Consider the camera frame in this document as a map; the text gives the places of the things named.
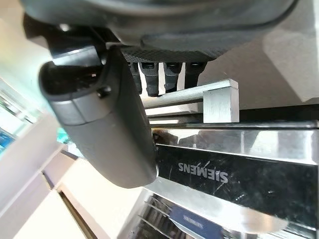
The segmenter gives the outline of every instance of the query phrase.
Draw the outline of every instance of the white surface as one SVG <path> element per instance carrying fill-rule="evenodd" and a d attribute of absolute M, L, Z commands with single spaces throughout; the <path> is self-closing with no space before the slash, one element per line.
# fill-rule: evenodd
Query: white surface
<path fill-rule="evenodd" d="M 86 239 L 56 191 L 51 191 L 14 239 Z"/>
<path fill-rule="evenodd" d="M 12 135 L 15 135 L 22 125 L 24 125 L 24 122 L 6 111 L 4 108 L 0 107 L 0 128 Z"/>
<path fill-rule="evenodd" d="M 127 238 L 136 213 L 150 195 L 143 188 L 125 189 L 112 184 L 84 159 L 72 165 L 59 189 L 94 233 L 105 233 L 112 239 Z"/>
<path fill-rule="evenodd" d="M 0 238 L 12 239 L 49 192 L 42 175 L 38 174 L 0 217 Z"/>

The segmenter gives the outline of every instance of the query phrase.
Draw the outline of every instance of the white wall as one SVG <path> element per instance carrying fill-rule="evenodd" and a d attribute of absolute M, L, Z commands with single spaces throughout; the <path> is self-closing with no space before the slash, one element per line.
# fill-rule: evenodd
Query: white wall
<path fill-rule="evenodd" d="M 63 147 L 56 142 L 58 126 L 53 116 L 46 115 L 1 154 L 0 217 L 38 174 L 43 164 Z"/>

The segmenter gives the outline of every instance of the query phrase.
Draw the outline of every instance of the siemens logo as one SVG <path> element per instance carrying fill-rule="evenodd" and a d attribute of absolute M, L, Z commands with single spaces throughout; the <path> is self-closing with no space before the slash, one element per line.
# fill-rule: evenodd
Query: siemens logo
<path fill-rule="evenodd" d="M 211 180 L 215 180 L 222 183 L 228 183 L 227 176 L 228 174 L 225 172 L 216 171 L 213 169 L 198 167 L 196 165 L 179 163 L 178 164 L 179 171 L 190 173 L 193 175 L 201 176 L 204 178 L 208 178 Z"/>

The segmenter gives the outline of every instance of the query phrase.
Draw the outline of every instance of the brushed metal surface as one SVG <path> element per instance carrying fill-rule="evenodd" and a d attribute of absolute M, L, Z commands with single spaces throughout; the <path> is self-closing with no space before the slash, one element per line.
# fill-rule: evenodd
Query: brushed metal surface
<path fill-rule="evenodd" d="M 319 130 L 315 128 L 225 129 L 163 126 L 153 127 L 153 133 L 158 138 L 156 143 L 161 145 L 308 165 L 318 164 Z"/>
<path fill-rule="evenodd" d="M 288 222 L 158 177 L 146 189 L 222 227 L 247 234 L 277 232 Z"/>
<path fill-rule="evenodd" d="M 158 107 L 202 102 L 203 92 L 225 87 L 238 89 L 238 83 L 231 79 L 218 81 L 204 86 L 197 86 L 190 89 L 167 93 L 159 97 L 145 98 L 143 99 L 143 105 L 145 109 L 153 109 Z"/>

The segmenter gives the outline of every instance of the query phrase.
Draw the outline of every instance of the black plastic housing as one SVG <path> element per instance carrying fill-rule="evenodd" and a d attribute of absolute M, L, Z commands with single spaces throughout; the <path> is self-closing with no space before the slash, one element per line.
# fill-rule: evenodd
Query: black plastic housing
<path fill-rule="evenodd" d="M 108 51 L 105 66 L 46 63 L 39 85 L 62 127 L 104 177 L 124 188 L 156 179 L 151 127 L 118 49 Z"/>

